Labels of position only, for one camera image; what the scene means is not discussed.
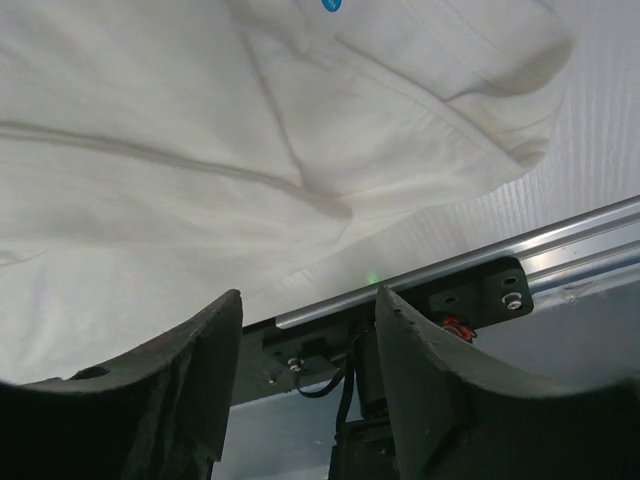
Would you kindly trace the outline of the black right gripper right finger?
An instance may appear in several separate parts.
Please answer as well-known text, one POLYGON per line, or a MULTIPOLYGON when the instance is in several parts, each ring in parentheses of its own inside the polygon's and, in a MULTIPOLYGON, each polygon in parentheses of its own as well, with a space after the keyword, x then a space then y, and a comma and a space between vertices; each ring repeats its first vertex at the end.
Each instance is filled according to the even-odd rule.
POLYGON ((562 383, 447 332, 380 288, 375 325, 404 479, 635 479, 639 383, 562 383))

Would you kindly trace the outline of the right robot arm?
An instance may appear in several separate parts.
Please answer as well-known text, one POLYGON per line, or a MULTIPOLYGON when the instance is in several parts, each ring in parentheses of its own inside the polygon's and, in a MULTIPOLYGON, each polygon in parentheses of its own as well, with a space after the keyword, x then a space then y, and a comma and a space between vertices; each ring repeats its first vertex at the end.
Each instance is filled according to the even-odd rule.
MULTIPOLYGON (((1 386, 5 479, 207 479, 241 346, 231 290, 67 379, 1 386)), ((348 344, 333 479, 635 479, 639 382, 563 383, 466 343, 389 289, 348 344)))

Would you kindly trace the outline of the white t shirt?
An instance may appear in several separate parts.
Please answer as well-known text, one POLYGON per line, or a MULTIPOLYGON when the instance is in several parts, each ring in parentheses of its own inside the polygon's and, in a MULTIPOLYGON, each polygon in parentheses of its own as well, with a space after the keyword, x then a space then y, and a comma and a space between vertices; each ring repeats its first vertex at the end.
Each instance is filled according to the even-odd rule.
POLYGON ((5 1, 1 377, 71 373, 545 156, 540 1, 5 1))

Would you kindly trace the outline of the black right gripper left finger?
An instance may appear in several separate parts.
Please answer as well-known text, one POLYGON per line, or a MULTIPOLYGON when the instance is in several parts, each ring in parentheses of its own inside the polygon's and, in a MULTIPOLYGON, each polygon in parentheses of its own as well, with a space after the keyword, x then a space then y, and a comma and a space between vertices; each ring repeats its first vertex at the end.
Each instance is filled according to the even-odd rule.
POLYGON ((241 295, 230 290, 68 379, 2 383, 2 478, 210 478, 222 457, 242 318, 241 295))

